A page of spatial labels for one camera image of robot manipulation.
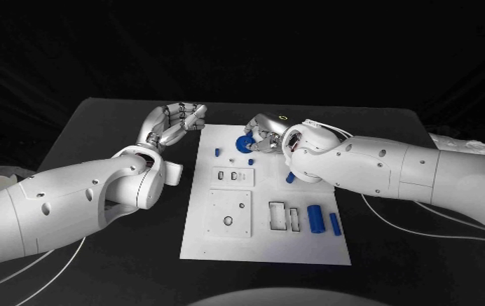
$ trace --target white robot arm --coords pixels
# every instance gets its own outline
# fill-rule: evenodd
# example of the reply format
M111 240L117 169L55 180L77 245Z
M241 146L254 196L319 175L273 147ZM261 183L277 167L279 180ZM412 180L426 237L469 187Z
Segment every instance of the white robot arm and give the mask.
M163 161L165 146L204 129L205 105L159 106L137 143L107 160L51 169L0 191L0 262L74 243L121 216L149 209L182 166Z
M244 131L257 127L263 140L247 149L283 153L300 180L325 181L365 195L432 204L485 224L484 155L352 137L348 132L341 141L328 125L313 120L298 125L286 122L285 116L259 114Z

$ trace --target small blue piece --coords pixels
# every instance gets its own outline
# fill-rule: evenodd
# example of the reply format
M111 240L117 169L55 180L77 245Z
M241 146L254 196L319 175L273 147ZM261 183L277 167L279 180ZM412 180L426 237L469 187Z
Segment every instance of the small blue piece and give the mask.
M325 224L324 224L324 216L322 216L322 208L316 204L313 206L308 206L308 219L311 221L311 229L315 234L322 234L325 232Z
M253 151L246 148L248 144L254 144L256 140L248 135L240 136L236 141L236 148L241 153L251 153Z
M339 226L339 220L337 219L335 213L331 213L331 221L332 221L335 236L339 236L342 234L342 231L341 231L341 226Z
M290 172L286 177L286 182L293 183L293 181L295 181L295 174Z

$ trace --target white board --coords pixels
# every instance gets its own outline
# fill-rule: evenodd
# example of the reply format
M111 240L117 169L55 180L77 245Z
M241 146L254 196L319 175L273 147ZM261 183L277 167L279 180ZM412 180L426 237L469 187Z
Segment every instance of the white board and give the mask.
M306 183L299 179L286 183L289 168L283 155L241 153L236 149L236 140L243 134L243 125L207 125L201 132L181 259L351 265L344 225L339 221L342 235L335 236L329 218L331 213L339 214L334 186L324 181ZM214 167L254 169L254 186L228 188L214 185ZM214 236L205 231L211 220L207 208L211 189L251 192L250 237ZM300 232L292 232L292 228L285 231L269 228L269 202L285 203L287 225L290 208L298 208ZM313 204L322 207L326 227L322 234L311 232L306 207Z

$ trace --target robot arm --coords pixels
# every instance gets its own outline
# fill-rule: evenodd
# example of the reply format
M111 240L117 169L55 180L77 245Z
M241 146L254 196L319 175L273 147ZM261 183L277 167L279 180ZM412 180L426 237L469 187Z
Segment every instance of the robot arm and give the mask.
M51 169L0 191L0 262L74 243L121 216L149 209L182 166L160 152L204 128L205 105L172 104L147 116L136 146L110 159Z
M485 223L482 155L371 137L341 141L312 120L285 129L279 149L300 180L436 205Z

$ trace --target black table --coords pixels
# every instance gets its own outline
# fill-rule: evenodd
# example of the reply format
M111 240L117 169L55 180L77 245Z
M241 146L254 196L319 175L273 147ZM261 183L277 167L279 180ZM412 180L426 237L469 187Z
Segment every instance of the black table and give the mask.
M136 142L142 122L163 104L178 101L88 99L45 158L41 170L111 158ZM311 118L354 135L436 148L417 115L406 109L207 103L207 122L246 125L270 111ZM48 289L26 305L186 305L248 288L290 286L361 295L390 305L482 305L485 243L409 234L378 219L363 198L337 188L352 266L181 260L181 245L198 156L199 132L189 132L163 152L184 164L181 184L165 186L150 210L124 216L87 237L80 254ZM381 215L404 228L442 235L485 236L413 202L370 197ZM52 255L0 285L3 305L31 296L68 262L80 243ZM41 255L0 263L2 277Z

